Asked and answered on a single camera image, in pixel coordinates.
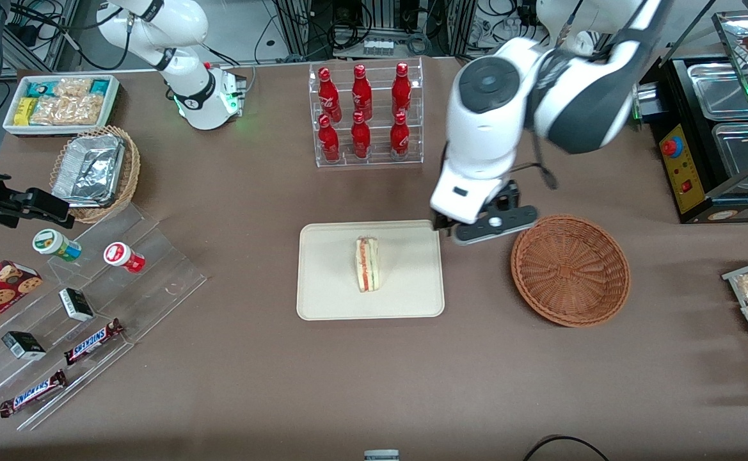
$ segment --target white tray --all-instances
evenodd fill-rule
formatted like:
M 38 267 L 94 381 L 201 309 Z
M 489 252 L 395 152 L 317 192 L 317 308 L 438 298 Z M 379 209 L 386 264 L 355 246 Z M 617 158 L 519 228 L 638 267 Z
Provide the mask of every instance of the white tray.
M 379 240 L 382 285 L 361 293 L 356 239 Z M 300 232 L 297 314 L 303 320 L 436 317 L 445 308 L 439 237 L 430 221 L 310 224 Z
M 96 79 L 96 81 L 109 81 L 107 93 L 104 94 L 104 105 L 101 106 L 101 113 L 98 115 L 98 122 L 95 125 L 14 125 L 13 117 L 18 109 L 18 102 L 26 94 L 26 89 L 31 83 L 41 83 L 47 81 L 57 81 L 64 77 L 75 79 Z M 10 134 L 19 137 L 25 136 L 65 136 L 70 134 L 83 133 L 93 128 L 101 128 L 107 125 L 109 116 L 113 111 L 115 97 L 117 96 L 119 82 L 111 74 L 64 74 L 64 75 L 46 75 L 46 76 L 29 76 L 24 77 L 18 82 L 18 87 L 10 102 L 7 116 L 4 117 L 3 128 Z

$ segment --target wicker basket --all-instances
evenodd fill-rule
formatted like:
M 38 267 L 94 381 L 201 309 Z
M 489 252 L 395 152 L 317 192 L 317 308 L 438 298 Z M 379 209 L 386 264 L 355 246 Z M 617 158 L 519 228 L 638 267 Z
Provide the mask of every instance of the wicker basket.
M 84 224 L 95 224 L 101 218 L 111 213 L 117 213 L 123 210 L 129 204 L 134 195 L 134 190 L 138 186 L 138 174 L 140 173 L 140 154 L 138 146 L 134 145 L 132 138 L 126 134 L 123 129 L 116 126 L 104 126 L 103 128 L 90 129 L 85 133 L 78 134 L 78 138 L 90 136 L 99 136 L 102 134 L 115 134 L 126 142 L 123 165 L 120 166 L 120 178 L 118 180 L 117 198 L 111 206 L 106 208 L 70 208 L 69 213 L 75 216 L 75 219 Z M 61 170 L 61 162 L 64 158 L 64 152 L 67 151 L 69 143 L 61 149 L 61 154 L 55 160 L 55 167 L 49 175 L 49 187 L 55 185 L 55 178 L 58 178 L 58 172 Z
M 627 301 L 629 265 L 601 227 L 570 215 L 540 219 L 516 239 L 511 273 L 525 301 L 566 327 L 610 320 Z

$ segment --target emergency stop button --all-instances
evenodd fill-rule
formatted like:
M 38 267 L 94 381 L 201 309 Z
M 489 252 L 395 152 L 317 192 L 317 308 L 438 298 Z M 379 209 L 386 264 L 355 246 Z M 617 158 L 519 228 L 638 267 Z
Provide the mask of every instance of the emergency stop button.
M 683 152 L 683 140 L 678 136 L 673 136 L 661 144 L 661 154 L 669 158 L 678 158 L 681 152 Z

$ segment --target bread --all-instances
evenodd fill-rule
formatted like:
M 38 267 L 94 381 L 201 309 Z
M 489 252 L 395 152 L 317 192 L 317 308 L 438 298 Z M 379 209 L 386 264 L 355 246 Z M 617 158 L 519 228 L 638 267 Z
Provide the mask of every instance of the bread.
M 374 237 L 356 239 L 356 279 L 362 293 L 379 289 L 378 245 Z

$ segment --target stainless steel tray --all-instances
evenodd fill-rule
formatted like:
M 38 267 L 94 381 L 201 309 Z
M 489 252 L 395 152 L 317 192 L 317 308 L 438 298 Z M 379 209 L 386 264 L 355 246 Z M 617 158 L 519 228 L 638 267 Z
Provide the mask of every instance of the stainless steel tray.
M 712 129 L 712 136 L 718 144 L 721 160 L 730 176 L 745 173 L 748 169 L 748 123 L 721 123 Z M 748 189 L 748 179 L 740 183 Z
M 714 122 L 748 120 L 748 101 L 731 64 L 695 64 L 687 73 L 704 117 Z

